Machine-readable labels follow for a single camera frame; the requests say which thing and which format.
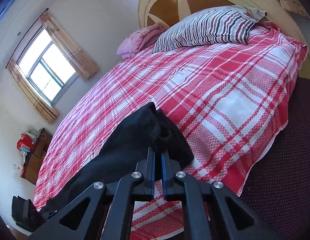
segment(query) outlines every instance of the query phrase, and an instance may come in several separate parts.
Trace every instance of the pillow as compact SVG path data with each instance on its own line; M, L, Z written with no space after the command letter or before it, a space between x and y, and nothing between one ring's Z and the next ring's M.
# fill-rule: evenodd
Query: pillow
M249 30L265 15L263 10L238 5L208 8L169 28L152 52L223 42L246 44Z
M141 50L152 45L164 31L165 29L159 23L155 23L133 32L120 44L117 55L122 55L122 58L136 55Z

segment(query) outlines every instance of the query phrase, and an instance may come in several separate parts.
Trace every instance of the red plaid bedsheet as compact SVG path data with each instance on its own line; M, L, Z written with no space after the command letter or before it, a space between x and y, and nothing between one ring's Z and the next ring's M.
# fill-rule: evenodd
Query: red plaid bedsheet
M240 195L246 177L288 122L288 99L307 47L257 26L248 44L220 43L152 54L117 64L59 125L36 184L37 208L98 155L127 115L153 101L178 126L194 153L184 169L221 180ZM135 204L131 239L165 239L183 230L179 202Z

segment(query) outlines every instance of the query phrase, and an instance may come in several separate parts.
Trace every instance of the white wall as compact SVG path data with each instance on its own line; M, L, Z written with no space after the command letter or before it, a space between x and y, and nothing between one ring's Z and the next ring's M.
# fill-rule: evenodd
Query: white wall
M34 185L19 177L14 163L21 162L16 143L27 129L42 127L53 133L73 106L100 80L120 57L120 43L139 28L138 0L16 0L0 23L0 215L12 227L13 195L33 198ZM78 77L56 104L60 116L47 124L29 105L15 85L7 60L30 25L49 7L49 11L69 35L94 59L100 71L89 81Z
M0 80L0 104L24 129L45 127L55 132L75 104L119 61L120 43L139 28L138 0L53 0L46 2L50 13L68 34L94 59L100 71L84 82L78 77L55 108L60 111L49 125L35 112L14 84L7 70Z
M35 186L20 177L14 164L21 164L21 152L16 143L21 136L21 127L0 106L0 215L4 222L17 228L11 216L13 196L33 200Z

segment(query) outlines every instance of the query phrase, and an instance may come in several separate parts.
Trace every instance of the cream headboard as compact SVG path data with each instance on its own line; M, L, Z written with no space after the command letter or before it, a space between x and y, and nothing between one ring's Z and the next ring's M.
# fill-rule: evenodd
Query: cream headboard
M278 0L139 0L138 18L141 27L161 23L169 28L202 9L234 4L267 11L267 20L274 21L285 35L307 44L298 25ZM300 76L310 78L310 53L303 63Z

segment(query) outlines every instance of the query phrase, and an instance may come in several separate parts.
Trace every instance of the pink pillow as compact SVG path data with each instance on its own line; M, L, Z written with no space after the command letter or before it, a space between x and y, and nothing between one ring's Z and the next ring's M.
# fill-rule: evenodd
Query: pink pillow
M137 53L124 53L122 54L122 59L134 57Z
M122 42L117 50L117 55L124 55L126 58L129 53L132 54L132 57L135 55L134 53L138 53L154 43L164 31L165 29L159 23L137 30Z

